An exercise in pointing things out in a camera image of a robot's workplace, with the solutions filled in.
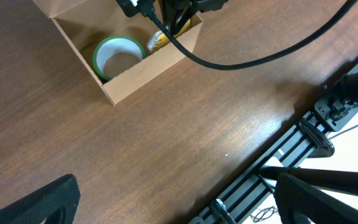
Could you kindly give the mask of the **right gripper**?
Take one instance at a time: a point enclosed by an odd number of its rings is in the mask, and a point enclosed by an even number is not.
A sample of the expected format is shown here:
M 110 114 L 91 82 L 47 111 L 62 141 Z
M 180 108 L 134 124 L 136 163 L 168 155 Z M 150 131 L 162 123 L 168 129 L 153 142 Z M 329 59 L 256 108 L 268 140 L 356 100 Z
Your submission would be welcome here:
M 116 0 L 127 17 L 141 13 L 151 18 L 155 12 L 155 0 L 131 1 Z M 228 0 L 160 0 L 163 25 L 171 34 L 177 34 L 197 12 L 220 10 Z

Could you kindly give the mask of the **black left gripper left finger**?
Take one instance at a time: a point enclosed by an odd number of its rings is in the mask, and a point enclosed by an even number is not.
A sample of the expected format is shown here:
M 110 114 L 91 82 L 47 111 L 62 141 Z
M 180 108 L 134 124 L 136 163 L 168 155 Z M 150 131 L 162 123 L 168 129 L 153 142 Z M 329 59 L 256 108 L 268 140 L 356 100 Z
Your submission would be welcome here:
M 76 177 L 66 174 L 0 209 L 0 224 L 72 224 L 80 197 Z

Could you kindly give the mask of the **yellow spiral notepad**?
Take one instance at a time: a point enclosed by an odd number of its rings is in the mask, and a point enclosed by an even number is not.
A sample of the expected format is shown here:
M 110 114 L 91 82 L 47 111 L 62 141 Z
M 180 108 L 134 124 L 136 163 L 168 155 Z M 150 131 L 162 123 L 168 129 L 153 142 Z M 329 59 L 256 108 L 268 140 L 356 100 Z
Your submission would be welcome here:
M 186 24 L 180 29 L 179 33 L 175 34 L 174 37 L 177 38 L 186 32 L 191 27 L 191 22 L 188 20 Z M 155 51 L 161 49 L 165 45 L 170 42 L 168 37 L 160 30 L 158 30 L 155 34 L 151 36 L 149 41 L 147 42 L 147 48 L 149 52 L 152 54 Z

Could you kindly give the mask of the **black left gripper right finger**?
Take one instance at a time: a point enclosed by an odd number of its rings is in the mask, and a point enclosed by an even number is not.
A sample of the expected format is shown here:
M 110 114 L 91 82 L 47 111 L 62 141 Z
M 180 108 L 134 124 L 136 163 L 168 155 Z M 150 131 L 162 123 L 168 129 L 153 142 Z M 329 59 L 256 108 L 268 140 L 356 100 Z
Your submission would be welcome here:
M 290 174 L 278 176 L 273 196 L 282 223 L 358 224 L 358 210 Z

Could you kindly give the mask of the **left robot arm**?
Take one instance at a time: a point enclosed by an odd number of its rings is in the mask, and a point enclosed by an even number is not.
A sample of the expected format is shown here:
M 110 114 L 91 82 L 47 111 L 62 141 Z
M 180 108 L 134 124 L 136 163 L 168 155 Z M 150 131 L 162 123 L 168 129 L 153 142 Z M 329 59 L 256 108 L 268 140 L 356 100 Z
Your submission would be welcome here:
M 264 167 L 276 181 L 273 196 L 282 223 L 358 223 L 358 210 L 320 189 L 358 196 L 358 172 Z M 72 223 L 80 200 L 76 178 L 67 174 L 0 210 L 4 223 Z

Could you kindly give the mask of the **green tape roll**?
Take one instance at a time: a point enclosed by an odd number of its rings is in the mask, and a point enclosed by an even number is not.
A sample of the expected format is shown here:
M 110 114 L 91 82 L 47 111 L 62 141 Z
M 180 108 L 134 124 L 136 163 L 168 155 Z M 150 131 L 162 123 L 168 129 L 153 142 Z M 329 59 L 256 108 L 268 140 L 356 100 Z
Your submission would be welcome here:
M 114 35 L 96 46 L 92 62 L 95 72 L 109 81 L 144 58 L 146 52 L 137 40 L 126 35 Z

